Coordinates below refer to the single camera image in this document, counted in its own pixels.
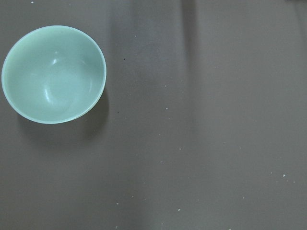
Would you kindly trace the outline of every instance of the tabletop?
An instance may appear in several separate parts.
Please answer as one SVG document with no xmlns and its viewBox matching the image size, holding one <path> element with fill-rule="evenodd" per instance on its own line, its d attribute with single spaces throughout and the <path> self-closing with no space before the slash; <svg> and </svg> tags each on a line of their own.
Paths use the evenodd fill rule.
<svg viewBox="0 0 307 230">
<path fill-rule="evenodd" d="M 307 229 L 307 1 L 2 0 L 1 67 L 47 25 L 106 88 L 57 125 L 0 91 L 1 230 Z"/>
</svg>

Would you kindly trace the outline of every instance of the gray table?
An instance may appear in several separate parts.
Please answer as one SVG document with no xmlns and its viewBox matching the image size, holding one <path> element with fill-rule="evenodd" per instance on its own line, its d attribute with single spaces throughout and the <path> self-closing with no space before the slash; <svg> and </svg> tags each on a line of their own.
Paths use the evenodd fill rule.
<svg viewBox="0 0 307 230">
<path fill-rule="evenodd" d="M 306 1 L 2 0 L 1 65 L 55 24 L 106 89 L 59 125 L 0 92 L 1 230 L 307 229 Z"/>
</svg>

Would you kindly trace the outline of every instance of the bowl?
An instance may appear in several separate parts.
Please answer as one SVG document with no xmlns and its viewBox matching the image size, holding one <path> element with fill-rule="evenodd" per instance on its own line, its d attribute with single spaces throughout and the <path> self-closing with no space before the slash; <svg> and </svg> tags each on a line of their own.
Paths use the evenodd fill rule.
<svg viewBox="0 0 307 230">
<path fill-rule="evenodd" d="M 97 43 L 84 32 L 54 25 L 22 37 L 9 51 L 2 88 L 12 108 L 44 124 L 74 120 L 99 100 L 106 62 Z"/>
</svg>

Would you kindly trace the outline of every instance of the mint green bowl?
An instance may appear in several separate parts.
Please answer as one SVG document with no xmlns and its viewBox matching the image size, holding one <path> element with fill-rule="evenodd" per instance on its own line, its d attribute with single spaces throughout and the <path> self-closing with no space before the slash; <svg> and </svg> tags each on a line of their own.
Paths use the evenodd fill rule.
<svg viewBox="0 0 307 230">
<path fill-rule="evenodd" d="M 2 88 L 25 118 L 44 124 L 74 120 L 99 100 L 106 62 L 97 43 L 80 30 L 61 25 L 34 30 L 9 51 Z"/>
</svg>

